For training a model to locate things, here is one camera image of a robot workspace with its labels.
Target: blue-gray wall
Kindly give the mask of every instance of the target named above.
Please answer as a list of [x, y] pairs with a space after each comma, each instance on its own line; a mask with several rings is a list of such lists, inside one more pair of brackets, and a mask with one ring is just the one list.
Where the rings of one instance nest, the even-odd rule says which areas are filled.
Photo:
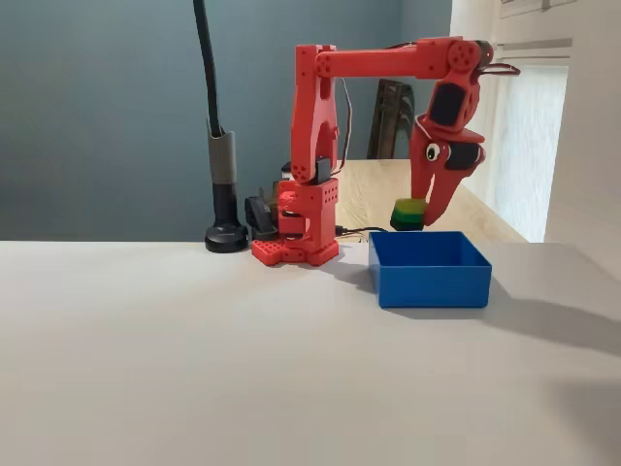
[[[378, 48], [448, 28], [412, 17], [409, 0], [207, 4], [240, 199], [288, 160], [296, 44]], [[432, 22], [450, 22], [442, 14]], [[376, 80], [348, 86], [350, 156], [363, 158]], [[201, 240], [212, 221], [206, 99], [190, 0], [5, 2], [0, 239]]]

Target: red robotic arm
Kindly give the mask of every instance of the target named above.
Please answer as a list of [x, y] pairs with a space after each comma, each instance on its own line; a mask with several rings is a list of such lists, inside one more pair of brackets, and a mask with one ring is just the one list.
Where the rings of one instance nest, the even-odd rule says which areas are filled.
[[[445, 211], [465, 177], [485, 159], [484, 141], [465, 129], [478, 105], [483, 74], [519, 74], [509, 65], [490, 65], [488, 43], [461, 37], [424, 39], [385, 50], [336, 50], [333, 46], [296, 48], [296, 92], [291, 127], [291, 171], [295, 182], [279, 185], [281, 240], [253, 244], [264, 263], [308, 262], [320, 265], [338, 254], [334, 209], [338, 180], [339, 128], [334, 78], [415, 77], [438, 80], [426, 114], [416, 118], [410, 142], [411, 196], [426, 199], [424, 213], [430, 225]], [[400, 222], [398, 229], [409, 229]]]

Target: blue bin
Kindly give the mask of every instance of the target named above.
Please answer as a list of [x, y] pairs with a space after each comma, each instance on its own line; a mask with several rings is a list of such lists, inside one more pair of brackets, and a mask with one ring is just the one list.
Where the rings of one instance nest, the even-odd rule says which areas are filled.
[[461, 232], [372, 233], [369, 268], [382, 308], [484, 308], [492, 266]]

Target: googly eye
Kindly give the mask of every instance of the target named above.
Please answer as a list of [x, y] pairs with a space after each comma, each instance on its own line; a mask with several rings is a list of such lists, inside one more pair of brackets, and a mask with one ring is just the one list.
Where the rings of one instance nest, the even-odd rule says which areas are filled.
[[440, 157], [440, 146], [437, 144], [430, 144], [427, 146], [427, 152], [425, 153], [427, 160], [430, 162], [435, 162]]

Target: red base plate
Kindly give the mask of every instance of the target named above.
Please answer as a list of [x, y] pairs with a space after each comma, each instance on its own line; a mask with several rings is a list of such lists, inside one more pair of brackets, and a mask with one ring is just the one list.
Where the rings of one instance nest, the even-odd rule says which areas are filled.
[[277, 265], [280, 262], [286, 262], [289, 264], [307, 263], [318, 267], [339, 255], [339, 243], [335, 240], [323, 250], [306, 252], [305, 250], [288, 248], [284, 245], [283, 240], [254, 241], [252, 243], [252, 255], [265, 265]]

